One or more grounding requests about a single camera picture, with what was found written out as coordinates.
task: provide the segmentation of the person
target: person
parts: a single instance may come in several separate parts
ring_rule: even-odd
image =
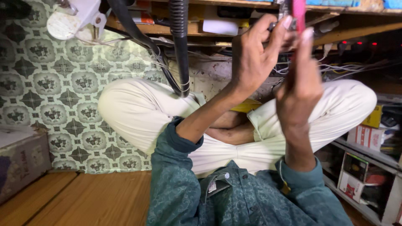
[[[352,225],[324,186],[314,152],[361,123],[376,96],[353,80],[321,83],[311,28],[300,35],[276,98],[246,121],[230,111],[277,63],[291,17],[272,33],[271,22],[266,14],[234,38],[232,80],[207,103],[141,79],[104,89],[98,110],[105,121],[153,152],[147,225]]]

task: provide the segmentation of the fingernail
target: fingernail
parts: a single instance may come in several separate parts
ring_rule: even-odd
[[[302,36],[303,41],[310,40],[313,37],[313,32],[314,32],[314,29],[312,27],[307,28],[303,32],[303,36]]]
[[[283,22],[283,26],[284,26],[286,29],[289,29],[291,23],[292,23],[292,17],[291,17],[291,16],[287,16],[287,17],[285,18],[285,21]]]

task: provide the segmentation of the shirt sleeve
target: shirt sleeve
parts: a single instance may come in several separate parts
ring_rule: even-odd
[[[353,226],[338,198],[324,185],[320,161],[310,172],[297,172],[280,159],[275,164],[281,178],[290,188],[287,197],[319,225]]]
[[[197,225],[195,216],[201,196],[200,184],[191,171],[188,154],[201,147],[181,138],[176,126],[183,118],[175,117],[159,135],[151,155],[152,179],[147,225]]]

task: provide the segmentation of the pink object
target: pink object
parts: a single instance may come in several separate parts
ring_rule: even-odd
[[[306,0],[293,0],[292,2],[293,18],[296,18],[296,30],[301,34],[306,29],[305,13]]]

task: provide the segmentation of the cream pants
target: cream pants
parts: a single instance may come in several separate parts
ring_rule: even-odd
[[[323,86],[324,94],[309,118],[313,151],[360,124],[377,102],[375,93],[358,81],[338,80]],[[107,85],[98,110],[118,134],[150,155],[157,137],[174,116],[187,117],[204,103],[203,96],[191,93],[178,98],[167,85],[130,78]],[[232,159],[250,173],[275,169],[274,163],[285,154],[275,100],[249,112],[248,118],[255,127],[255,142],[235,146],[204,134],[204,144],[189,154],[195,174],[205,176]]]

